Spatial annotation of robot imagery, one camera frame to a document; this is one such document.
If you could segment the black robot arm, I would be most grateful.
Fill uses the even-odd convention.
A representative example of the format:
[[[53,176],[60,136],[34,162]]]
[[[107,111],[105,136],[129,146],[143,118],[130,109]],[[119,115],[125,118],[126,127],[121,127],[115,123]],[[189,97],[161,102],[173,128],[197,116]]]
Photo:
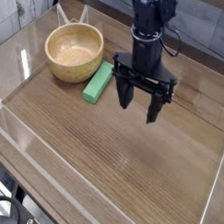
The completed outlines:
[[[162,106],[172,101],[177,84],[177,77],[161,61],[161,52],[166,49],[164,29],[176,8],[177,0],[133,0],[132,52],[113,55],[112,74],[121,107],[128,107],[135,88],[144,90],[151,95],[149,123],[155,123]]]

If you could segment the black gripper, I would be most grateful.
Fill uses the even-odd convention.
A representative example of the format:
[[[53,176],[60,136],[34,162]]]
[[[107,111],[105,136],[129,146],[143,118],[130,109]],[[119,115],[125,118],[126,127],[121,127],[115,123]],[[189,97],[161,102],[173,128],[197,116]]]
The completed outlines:
[[[131,53],[115,53],[112,74],[116,80],[120,105],[126,109],[139,88],[152,96],[147,113],[147,123],[155,123],[164,103],[171,102],[177,78],[161,62],[163,27],[142,30],[133,25]]]

